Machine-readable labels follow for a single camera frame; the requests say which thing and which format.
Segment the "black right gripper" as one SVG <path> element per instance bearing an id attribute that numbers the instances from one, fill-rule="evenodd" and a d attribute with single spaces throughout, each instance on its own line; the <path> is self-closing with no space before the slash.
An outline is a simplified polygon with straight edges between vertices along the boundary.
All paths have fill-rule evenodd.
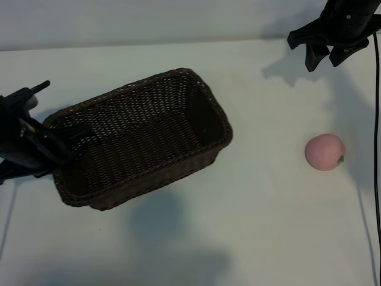
<path id="1" fill-rule="evenodd" d="M 334 46 L 329 59 L 333 67 L 337 67 L 351 55 L 366 48 L 369 45 L 367 38 L 379 30 L 379 14 L 320 17 L 291 31 L 287 42 L 291 49 L 305 44 L 305 66 L 309 72 L 313 72 L 320 61 L 329 55 L 327 46 Z"/>

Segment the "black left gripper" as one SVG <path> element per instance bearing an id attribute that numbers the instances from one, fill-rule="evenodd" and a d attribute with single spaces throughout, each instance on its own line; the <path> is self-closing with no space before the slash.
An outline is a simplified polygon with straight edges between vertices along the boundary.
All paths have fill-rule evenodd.
<path id="1" fill-rule="evenodd" d="M 54 173 L 60 161 L 58 133 L 30 116 L 38 104 L 36 94 L 50 85 L 46 80 L 33 88 L 21 88 L 1 96 L 1 183 L 6 180 L 34 176 L 42 178 Z M 62 142 L 75 147 L 90 135 L 86 125 L 60 129 Z"/>

